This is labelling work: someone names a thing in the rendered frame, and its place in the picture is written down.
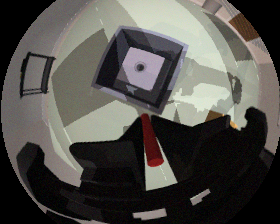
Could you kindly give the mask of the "red peg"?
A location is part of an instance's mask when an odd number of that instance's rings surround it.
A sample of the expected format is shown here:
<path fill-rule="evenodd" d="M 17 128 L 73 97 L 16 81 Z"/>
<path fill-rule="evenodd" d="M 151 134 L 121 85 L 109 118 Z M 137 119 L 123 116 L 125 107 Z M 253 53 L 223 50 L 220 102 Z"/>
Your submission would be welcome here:
<path fill-rule="evenodd" d="M 160 166 L 164 162 L 164 158 L 162 158 L 161 149 L 159 144 L 157 144 L 156 134 L 154 128 L 152 128 L 150 118 L 147 114 L 141 114 L 140 118 L 142 121 L 142 132 L 144 132 L 147 166 Z"/>

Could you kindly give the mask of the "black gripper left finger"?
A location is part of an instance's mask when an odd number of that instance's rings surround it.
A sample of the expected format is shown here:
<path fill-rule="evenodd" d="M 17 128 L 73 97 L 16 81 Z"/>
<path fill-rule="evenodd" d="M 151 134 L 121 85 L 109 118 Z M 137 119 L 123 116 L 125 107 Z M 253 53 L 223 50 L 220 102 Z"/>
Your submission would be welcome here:
<path fill-rule="evenodd" d="M 76 142 L 70 153 L 80 167 L 129 167 L 142 191 L 146 191 L 144 132 L 141 118 L 135 118 L 116 141 Z"/>

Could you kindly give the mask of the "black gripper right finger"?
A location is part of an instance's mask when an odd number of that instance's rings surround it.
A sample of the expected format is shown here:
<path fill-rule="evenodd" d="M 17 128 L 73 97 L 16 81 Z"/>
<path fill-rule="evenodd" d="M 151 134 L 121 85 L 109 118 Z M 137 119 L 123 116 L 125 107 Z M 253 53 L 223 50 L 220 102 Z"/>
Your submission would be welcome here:
<path fill-rule="evenodd" d="M 167 163 L 170 164 L 177 183 L 189 178 L 186 173 L 194 162 L 202 141 L 229 127 L 230 118 L 231 116 L 226 114 L 191 127 L 164 117 L 151 116 L 157 142 L 166 156 Z"/>

